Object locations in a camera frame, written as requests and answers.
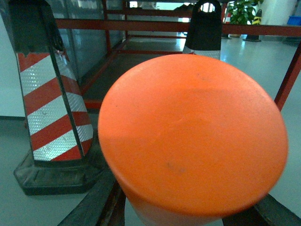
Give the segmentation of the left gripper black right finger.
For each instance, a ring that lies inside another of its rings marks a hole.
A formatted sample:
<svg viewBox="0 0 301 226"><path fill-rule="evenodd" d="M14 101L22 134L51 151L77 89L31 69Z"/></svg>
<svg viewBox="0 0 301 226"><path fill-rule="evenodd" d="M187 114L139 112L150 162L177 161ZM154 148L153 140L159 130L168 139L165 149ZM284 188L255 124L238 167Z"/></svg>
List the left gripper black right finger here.
<svg viewBox="0 0 301 226"><path fill-rule="evenodd" d="M251 208L222 219L225 226L300 226L301 218L268 194Z"/></svg>

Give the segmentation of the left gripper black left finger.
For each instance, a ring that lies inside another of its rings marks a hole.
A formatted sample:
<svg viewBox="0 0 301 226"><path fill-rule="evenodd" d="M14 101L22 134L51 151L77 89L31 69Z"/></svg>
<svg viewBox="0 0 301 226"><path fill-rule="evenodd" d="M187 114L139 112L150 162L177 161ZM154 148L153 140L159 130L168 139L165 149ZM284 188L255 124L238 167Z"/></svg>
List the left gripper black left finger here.
<svg viewBox="0 0 301 226"><path fill-rule="evenodd" d="M126 196L113 176L104 171L99 180L60 223L60 226L124 226Z"/></svg>

